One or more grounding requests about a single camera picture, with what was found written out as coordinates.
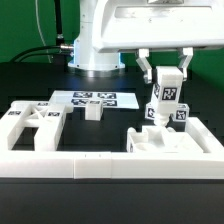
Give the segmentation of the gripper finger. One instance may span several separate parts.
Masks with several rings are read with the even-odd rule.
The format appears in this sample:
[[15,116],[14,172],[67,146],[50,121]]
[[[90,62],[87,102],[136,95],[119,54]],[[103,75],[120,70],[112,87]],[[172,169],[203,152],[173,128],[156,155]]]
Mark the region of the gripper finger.
[[187,47],[187,48],[180,48],[178,50],[178,58],[180,59],[178,68],[183,73],[183,80],[187,80],[187,68],[193,58],[193,48]]
[[152,67],[147,60],[148,57],[148,49],[138,49],[136,51],[136,62],[144,72],[144,81],[146,84],[150,84],[152,82]]

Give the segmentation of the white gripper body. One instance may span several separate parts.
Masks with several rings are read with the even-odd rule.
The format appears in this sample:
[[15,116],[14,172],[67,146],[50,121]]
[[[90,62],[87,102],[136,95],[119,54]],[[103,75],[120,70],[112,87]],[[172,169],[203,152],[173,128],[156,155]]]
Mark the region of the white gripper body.
[[224,0],[99,0],[98,52],[224,46]]

